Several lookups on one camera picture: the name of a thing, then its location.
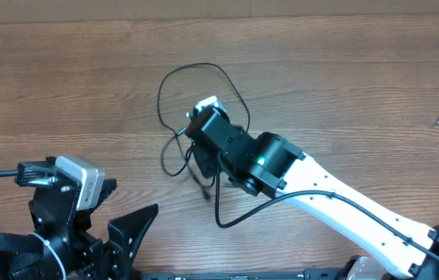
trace black strap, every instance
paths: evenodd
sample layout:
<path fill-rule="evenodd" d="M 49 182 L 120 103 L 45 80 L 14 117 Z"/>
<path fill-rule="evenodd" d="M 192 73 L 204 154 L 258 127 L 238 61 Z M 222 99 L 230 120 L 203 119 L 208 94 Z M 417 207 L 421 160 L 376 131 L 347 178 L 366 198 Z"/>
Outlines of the black strap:
<path fill-rule="evenodd" d="M 35 236 L 0 233 L 0 252 L 10 254 L 10 273 L 40 261 L 43 243 Z"/>

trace green led indicator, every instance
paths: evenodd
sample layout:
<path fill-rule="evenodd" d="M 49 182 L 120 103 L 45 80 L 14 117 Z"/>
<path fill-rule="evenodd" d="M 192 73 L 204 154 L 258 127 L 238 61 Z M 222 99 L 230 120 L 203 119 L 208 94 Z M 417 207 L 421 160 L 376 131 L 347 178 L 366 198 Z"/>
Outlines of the green led indicator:
<path fill-rule="evenodd" d="M 263 157 L 260 157 L 259 159 L 258 159 L 258 164 L 259 165 L 264 165 L 265 164 L 265 158 L 263 158 Z"/>

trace wooden table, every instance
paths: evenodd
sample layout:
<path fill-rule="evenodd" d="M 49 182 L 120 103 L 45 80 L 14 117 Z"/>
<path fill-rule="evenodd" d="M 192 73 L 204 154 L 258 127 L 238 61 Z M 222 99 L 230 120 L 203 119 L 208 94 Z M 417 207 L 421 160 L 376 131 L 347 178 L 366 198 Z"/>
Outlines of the wooden table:
<path fill-rule="evenodd" d="M 0 25 L 0 170 L 64 154 L 105 166 L 119 188 L 90 230 L 105 240 L 109 219 L 159 202 L 135 262 L 143 271 L 286 271 L 363 254 L 284 204 L 219 229 L 191 178 L 162 172 L 171 133 L 157 119 L 157 89 L 170 70 L 199 61 L 230 74 L 253 135 L 281 134 L 383 206 L 439 224 L 439 15 Z M 212 94 L 246 124 L 214 68 L 171 76 L 163 117 L 182 128 L 185 112 Z M 167 166 L 181 163 L 173 146 Z M 32 194 L 0 179 L 1 231 L 33 228 Z M 225 189 L 221 200 L 227 221 L 267 198 Z"/>

